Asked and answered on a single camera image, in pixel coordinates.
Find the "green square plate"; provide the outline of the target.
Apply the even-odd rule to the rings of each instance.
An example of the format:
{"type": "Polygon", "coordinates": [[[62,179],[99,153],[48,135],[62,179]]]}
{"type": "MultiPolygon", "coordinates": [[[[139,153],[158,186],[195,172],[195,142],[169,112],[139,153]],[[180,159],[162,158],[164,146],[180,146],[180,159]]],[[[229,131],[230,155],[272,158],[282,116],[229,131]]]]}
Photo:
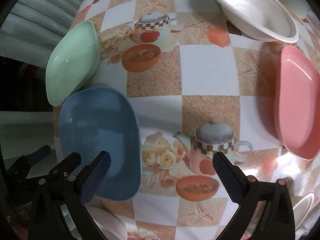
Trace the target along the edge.
{"type": "Polygon", "coordinates": [[[74,26],[53,50],[46,67],[47,99],[63,103],[93,76],[100,62],[99,36],[91,21],[74,26]]]}

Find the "blue square plate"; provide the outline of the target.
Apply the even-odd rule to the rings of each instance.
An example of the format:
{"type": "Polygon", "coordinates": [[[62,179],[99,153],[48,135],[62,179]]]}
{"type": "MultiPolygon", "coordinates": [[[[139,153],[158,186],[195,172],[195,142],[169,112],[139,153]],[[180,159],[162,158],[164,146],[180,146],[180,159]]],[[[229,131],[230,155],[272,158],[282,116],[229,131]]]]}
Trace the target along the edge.
{"type": "Polygon", "coordinates": [[[110,154],[97,196],[125,201],[136,195],[142,181],[141,139],[136,114],[123,94],[95,87],[71,95],[61,109],[59,130],[63,157],[81,155],[76,173],[101,151],[110,154]]]}

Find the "white round bowl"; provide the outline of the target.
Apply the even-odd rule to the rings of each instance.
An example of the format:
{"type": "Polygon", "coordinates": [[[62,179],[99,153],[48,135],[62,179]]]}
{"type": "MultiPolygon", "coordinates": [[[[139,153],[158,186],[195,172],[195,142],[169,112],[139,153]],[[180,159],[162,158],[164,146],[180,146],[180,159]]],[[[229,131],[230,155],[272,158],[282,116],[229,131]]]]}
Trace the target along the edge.
{"type": "Polygon", "coordinates": [[[256,40],[296,43],[297,26],[278,0],[216,0],[228,20],[256,40]]]}

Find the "white bowl at edge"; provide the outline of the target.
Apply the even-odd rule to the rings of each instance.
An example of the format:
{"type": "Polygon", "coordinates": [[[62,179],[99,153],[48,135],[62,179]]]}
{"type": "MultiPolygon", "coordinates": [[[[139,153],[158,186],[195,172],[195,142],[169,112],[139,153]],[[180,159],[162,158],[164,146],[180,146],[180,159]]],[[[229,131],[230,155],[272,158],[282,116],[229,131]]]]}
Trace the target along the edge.
{"type": "Polygon", "coordinates": [[[314,193],[309,192],[304,196],[293,196],[291,198],[293,214],[295,219],[295,230],[303,223],[311,210],[314,201],[314,193]]]}

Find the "pink square plate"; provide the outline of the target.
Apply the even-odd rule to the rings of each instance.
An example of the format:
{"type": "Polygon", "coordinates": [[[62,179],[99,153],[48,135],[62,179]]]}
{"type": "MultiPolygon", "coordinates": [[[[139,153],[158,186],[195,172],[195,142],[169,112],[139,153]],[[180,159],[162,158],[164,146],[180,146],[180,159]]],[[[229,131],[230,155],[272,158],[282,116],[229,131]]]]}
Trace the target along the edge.
{"type": "Polygon", "coordinates": [[[319,153],[319,71],[294,46],[281,51],[274,123],[279,140],[290,153],[304,160],[319,153]]]}

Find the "checkered printed tablecloth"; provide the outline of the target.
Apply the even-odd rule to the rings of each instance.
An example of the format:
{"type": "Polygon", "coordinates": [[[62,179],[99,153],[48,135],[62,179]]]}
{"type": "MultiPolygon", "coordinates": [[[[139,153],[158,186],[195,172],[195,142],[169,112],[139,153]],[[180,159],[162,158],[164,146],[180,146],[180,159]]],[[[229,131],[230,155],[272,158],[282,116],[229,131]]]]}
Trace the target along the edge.
{"type": "Polygon", "coordinates": [[[115,202],[95,197],[89,210],[109,239],[216,239],[235,213],[223,186],[191,202],[176,192],[182,178],[208,176],[209,162],[196,159],[174,138],[192,136],[205,122],[227,124],[236,140],[231,157],[259,180],[287,178],[292,196],[314,202],[297,230],[304,239],[318,225],[319,158],[286,152],[273,131],[274,68],[281,42],[265,43],[234,28],[215,0],[83,0],[73,25],[91,21],[103,54],[91,85],[110,86],[129,98],[140,125],[143,177],[139,192],[115,202]],[[168,16],[171,27],[143,35],[163,39],[159,61],[132,73],[121,56],[134,46],[131,23],[168,16]]]}

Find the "grey-green curtain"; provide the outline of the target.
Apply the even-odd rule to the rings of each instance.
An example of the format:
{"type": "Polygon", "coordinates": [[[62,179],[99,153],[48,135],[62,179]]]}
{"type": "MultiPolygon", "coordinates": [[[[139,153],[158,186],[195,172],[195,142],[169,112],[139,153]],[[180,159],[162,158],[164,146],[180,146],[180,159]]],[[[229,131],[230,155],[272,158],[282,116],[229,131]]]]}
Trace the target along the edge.
{"type": "Polygon", "coordinates": [[[1,25],[1,56],[45,68],[84,0],[17,0],[1,25]]]}

